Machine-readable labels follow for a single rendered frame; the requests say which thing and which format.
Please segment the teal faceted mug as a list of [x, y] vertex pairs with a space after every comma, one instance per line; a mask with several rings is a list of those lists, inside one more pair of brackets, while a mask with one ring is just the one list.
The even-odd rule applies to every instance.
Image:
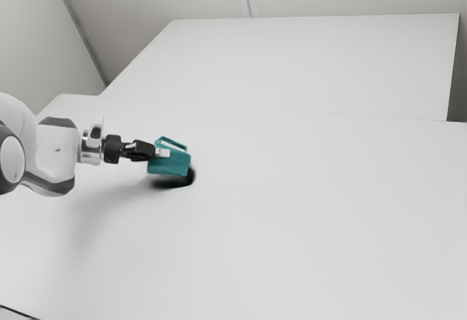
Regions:
[[155, 143], [155, 155], [147, 161], [147, 173], [163, 176], [187, 176], [191, 155], [188, 148], [165, 136]]

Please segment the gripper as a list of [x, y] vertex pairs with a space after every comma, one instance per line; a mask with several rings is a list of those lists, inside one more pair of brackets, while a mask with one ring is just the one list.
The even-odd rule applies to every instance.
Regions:
[[133, 162], [148, 161], [151, 158], [169, 158], [170, 150], [155, 147], [153, 144], [135, 139], [133, 142], [122, 142], [118, 135], [109, 134], [104, 139], [104, 162], [118, 164], [120, 158], [128, 158]]

